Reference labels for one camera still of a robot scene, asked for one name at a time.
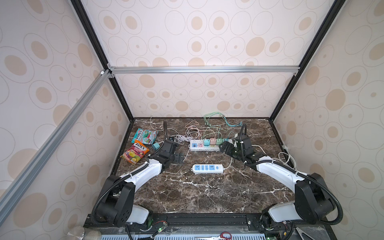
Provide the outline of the light green charger plug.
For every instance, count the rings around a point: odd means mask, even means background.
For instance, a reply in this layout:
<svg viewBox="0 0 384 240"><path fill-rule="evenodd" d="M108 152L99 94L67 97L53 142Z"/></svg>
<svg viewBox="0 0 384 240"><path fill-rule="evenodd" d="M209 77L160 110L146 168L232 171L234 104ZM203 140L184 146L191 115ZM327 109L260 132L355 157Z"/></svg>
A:
<svg viewBox="0 0 384 240"><path fill-rule="evenodd" d="M216 145L220 145L223 143L223 139L216 139Z"/></svg>

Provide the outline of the pink charger plug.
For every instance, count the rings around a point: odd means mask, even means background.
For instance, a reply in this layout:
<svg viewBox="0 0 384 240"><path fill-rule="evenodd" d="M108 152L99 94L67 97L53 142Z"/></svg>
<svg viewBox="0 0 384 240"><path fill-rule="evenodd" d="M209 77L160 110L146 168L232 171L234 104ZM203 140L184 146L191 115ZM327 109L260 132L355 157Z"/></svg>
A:
<svg viewBox="0 0 384 240"><path fill-rule="evenodd" d="M211 138L210 139L210 145L214 146L217 144L217 139L216 138Z"/></svg>

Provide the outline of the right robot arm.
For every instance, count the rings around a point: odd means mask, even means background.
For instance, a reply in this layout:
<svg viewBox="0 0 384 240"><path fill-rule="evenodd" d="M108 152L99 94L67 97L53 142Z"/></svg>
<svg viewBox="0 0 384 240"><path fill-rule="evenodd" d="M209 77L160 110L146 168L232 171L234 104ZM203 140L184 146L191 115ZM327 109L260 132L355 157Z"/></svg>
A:
<svg viewBox="0 0 384 240"><path fill-rule="evenodd" d="M294 201L274 204L263 210L261 222L264 228L272 229L278 223L297 221L311 225L337 225L343 220L342 205L321 175L299 172L288 164L256 151L246 125L242 125L233 144L224 141L219 149L246 167L279 181L295 194Z"/></svg>

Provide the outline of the teal charger plug small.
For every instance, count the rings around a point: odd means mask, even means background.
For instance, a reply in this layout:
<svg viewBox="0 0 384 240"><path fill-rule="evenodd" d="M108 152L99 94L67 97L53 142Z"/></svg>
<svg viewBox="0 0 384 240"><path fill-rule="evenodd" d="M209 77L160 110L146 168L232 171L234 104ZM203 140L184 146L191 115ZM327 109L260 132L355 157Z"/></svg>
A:
<svg viewBox="0 0 384 240"><path fill-rule="evenodd" d="M154 150L158 150L160 148L160 144L159 143L154 143L154 144L152 144L152 148Z"/></svg>

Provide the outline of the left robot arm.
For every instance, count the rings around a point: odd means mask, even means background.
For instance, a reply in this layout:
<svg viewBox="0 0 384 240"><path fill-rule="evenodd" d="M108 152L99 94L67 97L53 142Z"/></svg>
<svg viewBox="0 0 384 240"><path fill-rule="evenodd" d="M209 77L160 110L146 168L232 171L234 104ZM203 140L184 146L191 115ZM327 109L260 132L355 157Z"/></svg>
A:
<svg viewBox="0 0 384 240"><path fill-rule="evenodd" d="M136 191L150 179L160 175L172 164L182 164L184 156L177 153L180 145L168 137L167 122L163 122L164 140L158 150L149 156L149 160L130 173L122 176L109 176L99 194L91 212L91 221L96 225L111 224L124 227L137 224L149 229L153 223L153 214L148 209L135 205Z"/></svg>

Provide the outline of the teal candy bag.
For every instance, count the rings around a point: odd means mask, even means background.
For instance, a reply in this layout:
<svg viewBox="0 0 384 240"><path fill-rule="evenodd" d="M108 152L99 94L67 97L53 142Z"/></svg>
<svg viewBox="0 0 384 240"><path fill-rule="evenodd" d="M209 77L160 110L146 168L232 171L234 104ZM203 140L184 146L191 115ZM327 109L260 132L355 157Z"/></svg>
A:
<svg viewBox="0 0 384 240"><path fill-rule="evenodd" d="M159 131L157 130L144 130L141 128L138 128L138 130L135 133L135 136L132 139L132 143L135 141L139 141L144 145L152 145L158 135Z"/></svg>

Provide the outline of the white multicolour power strip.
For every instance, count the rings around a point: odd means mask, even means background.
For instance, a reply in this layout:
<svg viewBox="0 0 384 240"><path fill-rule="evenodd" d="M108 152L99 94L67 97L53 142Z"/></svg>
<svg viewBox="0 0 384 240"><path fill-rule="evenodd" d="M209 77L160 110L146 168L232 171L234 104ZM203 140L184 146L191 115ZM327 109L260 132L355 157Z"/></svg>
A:
<svg viewBox="0 0 384 240"><path fill-rule="evenodd" d="M223 139L223 140L224 140L223 142L229 142L231 144L233 143L233 140L231 139ZM219 145L204 146L203 139L191 140L189 144L189 149L190 151L194 151L194 152L208 152L208 151L216 152L220 150Z"/></svg>

